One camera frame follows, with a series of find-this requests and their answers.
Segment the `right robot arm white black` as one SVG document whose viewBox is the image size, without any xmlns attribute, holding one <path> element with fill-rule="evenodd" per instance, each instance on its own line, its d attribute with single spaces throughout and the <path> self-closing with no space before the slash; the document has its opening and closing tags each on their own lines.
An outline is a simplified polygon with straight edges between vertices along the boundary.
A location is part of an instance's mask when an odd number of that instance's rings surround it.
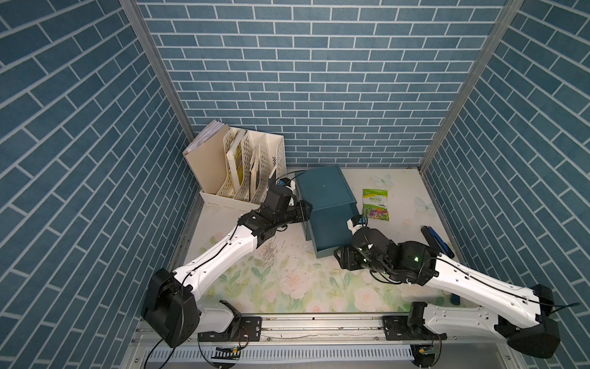
<svg viewBox="0 0 590 369">
<path fill-rule="evenodd" d="M 351 232 L 351 244 L 334 252 L 342 269 L 366 269 L 382 275 L 385 283 L 435 288 L 475 304 L 445 308 L 414 301 L 405 318 L 384 318 L 388 339 L 485 338 L 504 341 L 533 358 L 551 358 L 559 347 L 559 326 L 550 316 L 555 307 L 550 288 L 541 284 L 523 288 L 499 281 L 431 245 L 395 243 L 374 228 L 355 225 Z"/>
</svg>

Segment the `green flower seed bag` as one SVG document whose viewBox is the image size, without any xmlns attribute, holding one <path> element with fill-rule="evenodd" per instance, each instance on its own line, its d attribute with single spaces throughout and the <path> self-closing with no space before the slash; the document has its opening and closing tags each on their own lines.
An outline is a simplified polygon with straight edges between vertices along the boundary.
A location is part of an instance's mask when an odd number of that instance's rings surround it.
<svg viewBox="0 0 590 369">
<path fill-rule="evenodd" d="M 363 190 L 363 214 L 367 218 L 390 221 L 388 191 L 382 189 Z"/>
</svg>

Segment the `teal drawer cabinet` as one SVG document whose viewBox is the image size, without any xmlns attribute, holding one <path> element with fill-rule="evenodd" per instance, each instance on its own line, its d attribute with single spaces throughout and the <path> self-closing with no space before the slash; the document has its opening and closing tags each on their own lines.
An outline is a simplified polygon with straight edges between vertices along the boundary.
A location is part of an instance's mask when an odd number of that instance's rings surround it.
<svg viewBox="0 0 590 369">
<path fill-rule="evenodd" d="M 308 169 L 296 177 L 297 197 L 312 204 L 304 233 L 317 258 L 333 256 L 349 245 L 352 233 L 347 222 L 358 215 L 356 198 L 339 166 Z"/>
</svg>

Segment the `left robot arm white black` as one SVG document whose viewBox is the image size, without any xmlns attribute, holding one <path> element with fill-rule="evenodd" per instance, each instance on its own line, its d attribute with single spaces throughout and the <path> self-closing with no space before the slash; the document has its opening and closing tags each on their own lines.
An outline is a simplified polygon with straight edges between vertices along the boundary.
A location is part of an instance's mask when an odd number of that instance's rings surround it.
<svg viewBox="0 0 590 369">
<path fill-rule="evenodd" d="M 169 272 L 153 274 L 142 307 L 142 318 L 171 348 L 194 333 L 214 332 L 227 340 L 240 330 L 242 314 L 227 301 L 201 302 L 212 284 L 241 258 L 273 238 L 289 224 L 308 221 L 312 204 L 297 199 L 291 188 L 273 184 L 259 208 L 242 215 L 217 244 L 193 261 Z"/>
</svg>

